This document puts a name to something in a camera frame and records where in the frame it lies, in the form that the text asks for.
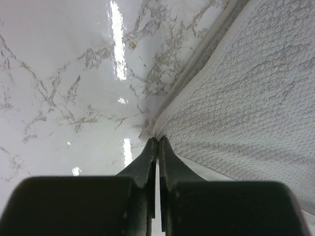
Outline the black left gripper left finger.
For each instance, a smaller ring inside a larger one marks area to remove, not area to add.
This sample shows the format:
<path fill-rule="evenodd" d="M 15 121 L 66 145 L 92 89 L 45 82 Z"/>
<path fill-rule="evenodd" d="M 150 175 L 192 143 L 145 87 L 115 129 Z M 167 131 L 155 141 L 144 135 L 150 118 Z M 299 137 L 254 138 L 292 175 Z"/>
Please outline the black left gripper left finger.
<path fill-rule="evenodd" d="M 31 177 L 13 191 L 3 236 L 149 236 L 155 217 L 158 144 L 114 176 Z"/>

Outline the grey terry towel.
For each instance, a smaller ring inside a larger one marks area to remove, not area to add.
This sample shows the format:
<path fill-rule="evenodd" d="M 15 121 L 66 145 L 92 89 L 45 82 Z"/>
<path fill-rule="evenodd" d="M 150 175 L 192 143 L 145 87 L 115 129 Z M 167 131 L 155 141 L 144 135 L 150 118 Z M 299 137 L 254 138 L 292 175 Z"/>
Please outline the grey terry towel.
<path fill-rule="evenodd" d="M 208 61 L 196 53 L 141 140 L 238 181 L 286 184 L 315 211 L 315 3 L 234 1 Z"/>

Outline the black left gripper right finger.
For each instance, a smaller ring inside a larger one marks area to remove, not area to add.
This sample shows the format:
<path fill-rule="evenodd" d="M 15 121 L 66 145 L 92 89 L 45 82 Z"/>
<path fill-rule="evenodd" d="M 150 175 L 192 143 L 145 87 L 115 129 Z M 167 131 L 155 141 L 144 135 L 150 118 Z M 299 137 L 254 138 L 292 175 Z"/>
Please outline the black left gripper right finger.
<path fill-rule="evenodd" d="M 291 190 L 274 181 L 206 181 L 159 141 L 161 229 L 168 236 L 305 236 Z"/>

